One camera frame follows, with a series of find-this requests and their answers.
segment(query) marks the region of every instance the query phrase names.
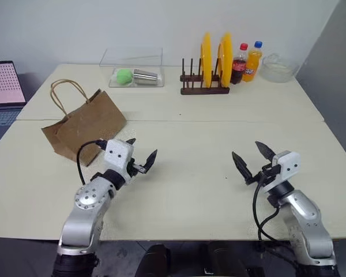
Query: brown paper bag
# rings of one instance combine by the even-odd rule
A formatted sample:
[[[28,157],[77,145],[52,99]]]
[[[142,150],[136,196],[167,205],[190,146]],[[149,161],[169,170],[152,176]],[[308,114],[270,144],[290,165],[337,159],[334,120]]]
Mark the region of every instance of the brown paper bag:
[[[78,109],[67,113],[55,93],[59,84],[73,85],[86,99]],[[75,81],[61,79],[51,84],[50,96],[54,103],[65,113],[65,117],[45,128],[45,134],[54,151],[68,159],[76,161],[77,151],[83,143],[91,140],[113,138],[126,124],[126,119],[105,91],[100,89],[87,98],[82,87]],[[80,161],[88,166],[100,152],[96,145],[86,146],[80,155]]]

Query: bottle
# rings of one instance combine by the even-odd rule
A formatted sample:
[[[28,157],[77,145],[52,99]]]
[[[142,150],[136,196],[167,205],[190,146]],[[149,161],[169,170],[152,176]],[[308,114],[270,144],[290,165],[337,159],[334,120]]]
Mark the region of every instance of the bottle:
[[[263,42],[255,42],[254,48],[249,51],[249,56],[247,57],[246,69],[242,76],[242,81],[251,82],[256,74],[259,67],[259,61],[262,56],[260,48]]]
[[[232,63],[232,76],[231,83],[238,84],[241,82],[242,74],[246,68],[246,57],[247,57],[247,43],[241,43],[240,51],[237,53]]]

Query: laptop keyboard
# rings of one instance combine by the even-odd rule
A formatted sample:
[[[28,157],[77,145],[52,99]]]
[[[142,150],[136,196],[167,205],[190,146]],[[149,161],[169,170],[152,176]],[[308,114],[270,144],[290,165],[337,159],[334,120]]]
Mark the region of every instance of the laptop keyboard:
[[[10,126],[19,115],[20,111],[1,111],[0,126]]]

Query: plate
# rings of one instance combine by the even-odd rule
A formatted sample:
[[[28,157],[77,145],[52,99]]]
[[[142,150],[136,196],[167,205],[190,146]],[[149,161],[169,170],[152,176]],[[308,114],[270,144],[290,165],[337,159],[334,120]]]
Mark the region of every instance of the plate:
[[[210,48],[210,33],[206,33],[201,43],[201,67],[204,78],[204,83],[207,88],[210,88],[212,83],[212,52]]]
[[[220,76],[220,72],[223,71],[221,77],[221,86],[228,88],[231,82],[232,75],[232,40],[231,34],[225,33],[221,39],[221,42],[218,46],[218,71],[217,74]]]

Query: green ball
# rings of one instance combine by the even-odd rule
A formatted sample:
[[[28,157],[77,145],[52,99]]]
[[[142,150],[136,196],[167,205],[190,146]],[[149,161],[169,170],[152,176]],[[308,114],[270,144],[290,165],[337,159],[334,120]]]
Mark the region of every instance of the green ball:
[[[121,85],[132,82],[132,72],[129,69],[119,69],[116,73],[116,82]]]

